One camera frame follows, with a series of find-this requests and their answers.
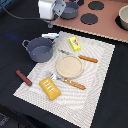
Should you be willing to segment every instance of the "yellow butter block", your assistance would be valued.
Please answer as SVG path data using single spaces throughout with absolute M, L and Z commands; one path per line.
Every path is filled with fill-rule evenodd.
M 61 91 L 56 87 L 49 77 L 40 81 L 39 85 L 51 101 L 61 95 Z
M 72 46 L 74 51 L 81 50 L 81 46 L 80 46 L 78 40 L 76 39 L 76 37 L 69 38 L 69 42 L 70 42 L 70 44 L 71 44 L 71 46 Z

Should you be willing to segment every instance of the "yellow box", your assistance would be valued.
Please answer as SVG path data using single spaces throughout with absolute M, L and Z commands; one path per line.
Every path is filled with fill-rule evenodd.
M 74 51 L 81 50 L 81 46 L 80 46 L 79 42 L 77 41 L 76 37 L 69 38 L 69 42 L 70 42 Z

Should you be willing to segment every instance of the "bowl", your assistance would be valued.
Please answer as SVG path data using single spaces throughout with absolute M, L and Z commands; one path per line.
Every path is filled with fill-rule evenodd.
M 128 5 L 119 10 L 119 17 L 122 27 L 128 30 Z

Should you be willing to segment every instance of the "gray saucepan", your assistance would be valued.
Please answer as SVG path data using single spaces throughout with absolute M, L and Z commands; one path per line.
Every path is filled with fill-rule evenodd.
M 22 45 L 26 48 L 33 61 L 43 63 L 52 58 L 55 42 L 39 37 L 31 41 L 24 40 Z
M 79 11 L 79 5 L 77 4 L 79 0 L 76 0 L 74 2 L 65 2 L 66 3 L 66 7 L 61 15 L 61 18 L 63 19 L 73 19 L 75 17 L 78 16 L 78 11 Z

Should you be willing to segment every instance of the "fork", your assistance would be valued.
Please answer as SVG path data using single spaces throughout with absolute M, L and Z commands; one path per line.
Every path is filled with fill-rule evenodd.
M 53 74 L 53 73 L 51 73 L 50 71 L 47 71 L 47 72 L 46 72 L 46 75 L 47 75 L 48 77 L 50 77 L 52 80 L 61 80 L 61 81 L 65 82 L 65 83 L 67 83 L 67 84 L 69 84 L 69 85 L 72 85 L 72 86 L 74 86 L 74 87 L 77 87 L 77 88 L 79 88 L 79 89 L 82 89 L 82 90 L 86 89 L 84 85 L 78 84 L 78 83 L 73 82 L 73 81 L 71 81 L 71 80 L 68 80 L 68 79 L 66 79 L 66 78 L 58 77 L 56 74 Z

